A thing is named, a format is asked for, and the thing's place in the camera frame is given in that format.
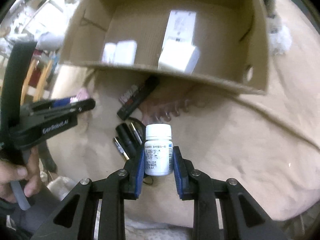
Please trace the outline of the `person left hand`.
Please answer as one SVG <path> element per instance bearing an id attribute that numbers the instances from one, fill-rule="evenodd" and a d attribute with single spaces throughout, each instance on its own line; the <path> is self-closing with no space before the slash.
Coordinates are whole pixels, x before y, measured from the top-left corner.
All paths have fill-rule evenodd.
<path id="1" fill-rule="evenodd" d="M 31 149 L 28 163 L 24 166 L 1 160 L 1 199 L 10 203 L 17 202 L 10 186 L 11 181 L 27 181 L 27 184 L 24 187 L 24 194 L 26 197 L 38 194 L 42 186 L 39 162 L 40 159 L 37 147 Z"/>

